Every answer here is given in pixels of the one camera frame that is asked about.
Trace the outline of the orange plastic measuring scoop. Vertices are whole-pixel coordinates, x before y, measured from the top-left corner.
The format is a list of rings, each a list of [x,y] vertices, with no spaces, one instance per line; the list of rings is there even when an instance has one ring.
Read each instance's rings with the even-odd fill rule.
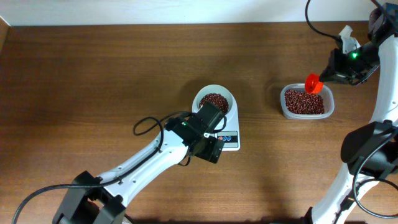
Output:
[[[305,92],[308,94],[318,94],[323,88],[320,76],[314,73],[308,75],[305,80]]]

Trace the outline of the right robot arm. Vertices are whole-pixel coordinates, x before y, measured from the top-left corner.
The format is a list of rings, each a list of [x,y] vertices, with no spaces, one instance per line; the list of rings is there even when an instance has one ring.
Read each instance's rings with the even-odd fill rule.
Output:
[[[341,147],[343,165],[326,195],[308,209],[301,223],[344,223],[354,207],[374,217],[395,215],[372,212],[361,198],[378,183],[396,188],[386,178],[397,173],[397,5],[376,6],[369,16],[368,43],[359,45],[346,26],[330,53],[328,65],[314,80],[307,79],[306,92],[317,83],[356,86],[380,71],[377,100],[369,124],[346,135]]]

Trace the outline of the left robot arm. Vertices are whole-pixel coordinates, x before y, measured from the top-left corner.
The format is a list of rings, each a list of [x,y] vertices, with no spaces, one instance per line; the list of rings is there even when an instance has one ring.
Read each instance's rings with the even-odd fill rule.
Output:
[[[76,176],[53,223],[122,223],[133,198],[169,167],[192,156],[217,163],[224,142],[214,133],[226,122],[212,103],[196,113],[171,117],[149,145],[123,164],[97,177],[88,171]]]

